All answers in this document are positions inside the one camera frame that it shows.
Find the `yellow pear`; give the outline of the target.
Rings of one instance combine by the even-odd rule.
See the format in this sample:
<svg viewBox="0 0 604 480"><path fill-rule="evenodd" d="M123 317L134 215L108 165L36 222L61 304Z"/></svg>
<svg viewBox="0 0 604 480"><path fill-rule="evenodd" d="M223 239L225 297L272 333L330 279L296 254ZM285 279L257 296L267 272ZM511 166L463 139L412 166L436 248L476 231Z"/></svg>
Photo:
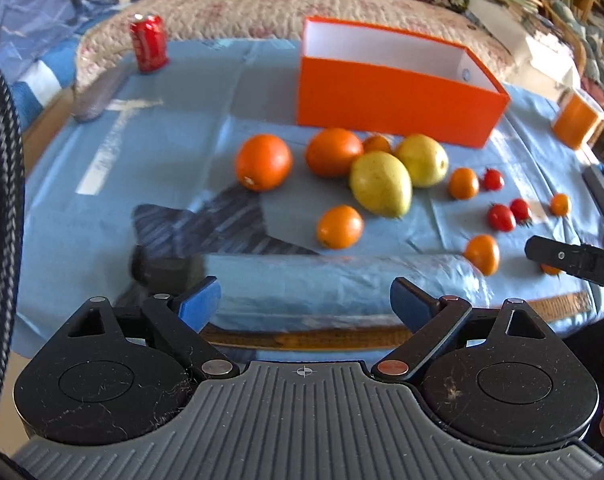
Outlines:
<svg viewBox="0 0 604 480"><path fill-rule="evenodd" d="M406 167L415 188L431 188L446 177L447 152L439 142L424 134L406 136L394 154Z"/></svg>
<svg viewBox="0 0 604 480"><path fill-rule="evenodd" d="M398 219L409 212L412 180L404 164L389 153L360 155L352 163L349 186L357 203L371 214Z"/></svg>

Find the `yellow pear front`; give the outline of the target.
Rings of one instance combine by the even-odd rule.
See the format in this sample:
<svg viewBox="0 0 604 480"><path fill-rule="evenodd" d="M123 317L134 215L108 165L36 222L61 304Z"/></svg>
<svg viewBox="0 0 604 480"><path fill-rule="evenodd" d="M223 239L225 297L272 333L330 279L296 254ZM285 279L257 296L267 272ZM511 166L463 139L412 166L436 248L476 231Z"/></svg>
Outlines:
<svg viewBox="0 0 604 480"><path fill-rule="evenodd" d="M360 155L352 163L349 186L357 203L371 214L398 219L409 212L412 180L404 164L389 153Z"/></svg>

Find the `large orange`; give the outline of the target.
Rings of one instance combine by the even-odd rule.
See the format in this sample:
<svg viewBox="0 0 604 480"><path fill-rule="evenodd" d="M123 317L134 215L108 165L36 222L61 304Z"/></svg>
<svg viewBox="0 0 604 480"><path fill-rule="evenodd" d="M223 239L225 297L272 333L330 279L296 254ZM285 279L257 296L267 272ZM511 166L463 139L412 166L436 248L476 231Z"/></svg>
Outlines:
<svg viewBox="0 0 604 480"><path fill-rule="evenodd" d="M345 178L352 163L364 153L360 138L350 130L327 128L319 131L308 142L305 162L316 177Z"/></svg>
<svg viewBox="0 0 604 480"><path fill-rule="evenodd" d="M274 134L257 134L244 142L236 155L236 179L250 191L268 192L285 182L292 164L284 140Z"/></svg>

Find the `tiny orange far right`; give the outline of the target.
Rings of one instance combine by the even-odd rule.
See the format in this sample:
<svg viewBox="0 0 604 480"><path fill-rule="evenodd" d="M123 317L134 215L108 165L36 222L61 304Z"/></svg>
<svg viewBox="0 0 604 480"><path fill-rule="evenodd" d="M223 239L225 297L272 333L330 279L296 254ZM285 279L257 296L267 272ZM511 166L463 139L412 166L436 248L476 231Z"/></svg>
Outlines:
<svg viewBox="0 0 604 480"><path fill-rule="evenodd" d="M567 217L571 211L571 200L567 194L557 193L549 202L549 210L556 217Z"/></svg>

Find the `cherry tomato lower right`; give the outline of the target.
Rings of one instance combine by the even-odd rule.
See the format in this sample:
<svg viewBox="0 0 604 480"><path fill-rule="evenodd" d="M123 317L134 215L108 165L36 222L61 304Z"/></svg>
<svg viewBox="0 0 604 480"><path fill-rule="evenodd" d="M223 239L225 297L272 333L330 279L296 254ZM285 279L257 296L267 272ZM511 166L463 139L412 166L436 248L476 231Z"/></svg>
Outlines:
<svg viewBox="0 0 604 480"><path fill-rule="evenodd" d="M515 198L510 203L509 209L518 224L530 224L532 222L531 208L523 198Z"/></svg>

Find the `cherry tomato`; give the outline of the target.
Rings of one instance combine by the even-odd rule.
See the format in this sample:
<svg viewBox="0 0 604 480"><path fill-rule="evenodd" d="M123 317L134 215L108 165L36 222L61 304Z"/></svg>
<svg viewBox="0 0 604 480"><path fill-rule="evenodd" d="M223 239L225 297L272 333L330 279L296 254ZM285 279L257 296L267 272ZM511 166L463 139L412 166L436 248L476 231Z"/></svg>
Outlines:
<svg viewBox="0 0 604 480"><path fill-rule="evenodd" d="M497 192L500 191L505 185L505 180L500 172L495 168L488 168L485 170L484 176L482 178L482 186L485 191L488 192Z"/></svg>
<svg viewBox="0 0 604 480"><path fill-rule="evenodd" d="M523 198L515 198L510 203L509 209L518 224L530 224L532 222L531 208Z"/></svg>
<svg viewBox="0 0 604 480"><path fill-rule="evenodd" d="M488 225L495 231L511 232L516 228L517 222L511 209L503 204L494 204L488 208Z"/></svg>

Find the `cherry tomato lower left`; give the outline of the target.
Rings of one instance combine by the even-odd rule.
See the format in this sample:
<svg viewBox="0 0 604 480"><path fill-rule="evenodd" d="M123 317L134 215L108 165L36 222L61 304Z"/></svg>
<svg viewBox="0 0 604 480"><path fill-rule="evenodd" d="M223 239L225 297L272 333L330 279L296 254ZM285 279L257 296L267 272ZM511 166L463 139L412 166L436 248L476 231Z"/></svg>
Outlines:
<svg viewBox="0 0 604 480"><path fill-rule="evenodd" d="M511 232L516 228L517 222L511 209L503 204L494 204L488 208L488 225L495 231Z"/></svg>

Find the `small mandarin near edge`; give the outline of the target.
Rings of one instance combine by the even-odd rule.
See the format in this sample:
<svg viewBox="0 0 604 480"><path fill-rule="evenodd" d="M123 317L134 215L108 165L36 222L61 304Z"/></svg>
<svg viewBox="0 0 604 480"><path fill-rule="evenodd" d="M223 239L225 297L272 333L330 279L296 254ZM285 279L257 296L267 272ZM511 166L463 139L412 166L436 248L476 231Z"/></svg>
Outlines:
<svg viewBox="0 0 604 480"><path fill-rule="evenodd" d="M488 234L473 237L465 248L464 257L484 276L495 274L500 266L500 248Z"/></svg>

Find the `cherry tomato upper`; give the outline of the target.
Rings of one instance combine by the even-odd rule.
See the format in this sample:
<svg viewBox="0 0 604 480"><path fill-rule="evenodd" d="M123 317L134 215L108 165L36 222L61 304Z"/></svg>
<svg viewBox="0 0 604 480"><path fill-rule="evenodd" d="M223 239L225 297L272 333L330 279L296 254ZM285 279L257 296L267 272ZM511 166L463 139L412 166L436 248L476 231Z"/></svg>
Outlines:
<svg viewBox="0 0 604 480"><path fill-rule="evenodd" d="M482 178L482 186L485 191L488 192L497 192L500 191L505 185L505 180L500 172L495 168L488 168L485 170L484 176Z"/></svg>

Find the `small mandarin right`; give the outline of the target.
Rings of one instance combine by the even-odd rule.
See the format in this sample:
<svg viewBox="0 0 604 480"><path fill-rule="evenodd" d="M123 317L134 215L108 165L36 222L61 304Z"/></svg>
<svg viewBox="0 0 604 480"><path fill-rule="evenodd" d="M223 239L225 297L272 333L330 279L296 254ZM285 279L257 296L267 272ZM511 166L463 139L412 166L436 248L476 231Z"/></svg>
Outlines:
<svg viewBox="0 0 604 480"><path fill-rule="evenodd" d="M468 167L457 168L448 180L447 192L454 200L471 200L479 193L477 174Z"/></svg>

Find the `small mandarin front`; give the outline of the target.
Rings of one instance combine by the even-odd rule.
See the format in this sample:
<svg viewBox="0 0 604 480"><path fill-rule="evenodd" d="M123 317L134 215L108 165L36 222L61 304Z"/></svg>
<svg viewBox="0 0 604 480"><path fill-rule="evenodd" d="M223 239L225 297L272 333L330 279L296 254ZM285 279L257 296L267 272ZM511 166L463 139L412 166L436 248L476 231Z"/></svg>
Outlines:
<svg viewBox="0 0 604 480"><path fill-rule="evenodd" d="M316 237L323 247L342 250L355 245L364 232L364 220L351 206L340 205L327 210L316 226Z"/></svg>

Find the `small orange behind pears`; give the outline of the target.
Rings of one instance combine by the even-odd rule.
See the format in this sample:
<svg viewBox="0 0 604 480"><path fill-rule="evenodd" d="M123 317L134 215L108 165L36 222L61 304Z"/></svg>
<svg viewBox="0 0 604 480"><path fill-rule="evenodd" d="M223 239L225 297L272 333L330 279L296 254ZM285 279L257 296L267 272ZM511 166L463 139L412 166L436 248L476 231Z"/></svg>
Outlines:
<svg viewBox="0 0 604 480"><path fill-rule="evenodd" d="M363 141L363 151L365 153L383 152L392 153L392 146L389 139L382 134L371 134Z"/></svg>

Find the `orange cardboard box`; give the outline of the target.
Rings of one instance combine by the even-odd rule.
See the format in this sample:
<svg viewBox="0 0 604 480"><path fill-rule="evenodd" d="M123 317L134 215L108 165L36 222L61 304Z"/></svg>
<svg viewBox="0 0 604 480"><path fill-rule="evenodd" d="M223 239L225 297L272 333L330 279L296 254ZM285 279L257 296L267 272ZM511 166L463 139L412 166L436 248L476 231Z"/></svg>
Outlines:
<svg viewBox="0 0 604 480"><path fill-rule="evenodd" d="M303 24L296 121L483 148L510 96L468 48L386 26Z"/></svg>

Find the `red soda can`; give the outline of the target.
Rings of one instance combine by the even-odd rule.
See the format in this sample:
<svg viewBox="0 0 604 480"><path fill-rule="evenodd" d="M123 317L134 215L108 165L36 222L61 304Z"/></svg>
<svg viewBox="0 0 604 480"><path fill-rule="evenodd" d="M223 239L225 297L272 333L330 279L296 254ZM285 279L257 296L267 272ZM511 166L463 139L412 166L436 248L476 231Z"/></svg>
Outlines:
<svg viewBox="0 0 604 480"><path fill-rule="evenodd" d="M149 74L168 64L166 31L159 15L134 14L130 21L130 35L141 73Z"/></svg>

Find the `blue plaid cloth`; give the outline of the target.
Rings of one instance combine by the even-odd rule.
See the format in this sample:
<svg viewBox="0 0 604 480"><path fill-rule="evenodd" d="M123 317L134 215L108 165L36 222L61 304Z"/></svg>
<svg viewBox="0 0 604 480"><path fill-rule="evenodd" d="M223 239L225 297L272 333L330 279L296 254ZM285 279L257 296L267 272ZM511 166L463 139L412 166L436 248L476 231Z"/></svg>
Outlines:
<svg viewBox="0 0 604 480"><path fill-rule="evenodd" d="M0 70L22 129L74 84L82 36L117 10L118 0L0 0Z"/></svg>

